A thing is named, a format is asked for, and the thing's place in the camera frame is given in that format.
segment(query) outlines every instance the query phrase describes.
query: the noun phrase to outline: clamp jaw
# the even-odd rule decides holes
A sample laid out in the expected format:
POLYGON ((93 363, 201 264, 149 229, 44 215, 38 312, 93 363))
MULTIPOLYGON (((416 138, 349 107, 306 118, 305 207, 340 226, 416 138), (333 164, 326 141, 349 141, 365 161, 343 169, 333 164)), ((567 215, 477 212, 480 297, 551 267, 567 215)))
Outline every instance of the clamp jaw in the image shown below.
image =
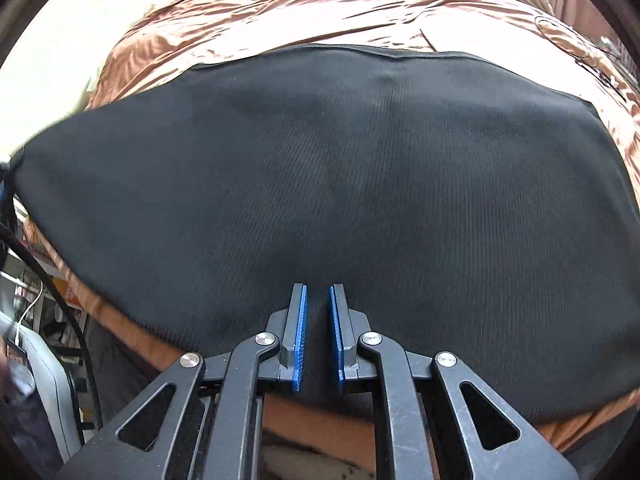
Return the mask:
POLYGON ((265 392, 300 389, 306 286, 232 352, 190 352, 160 374, 56 480, 256 479, 265 392))
POLYGON ((329 308, 338 387, 372 393, 378 480, 578 480, 458 357, 431 359, 372 332, 342 285, 329 288, 329 308))

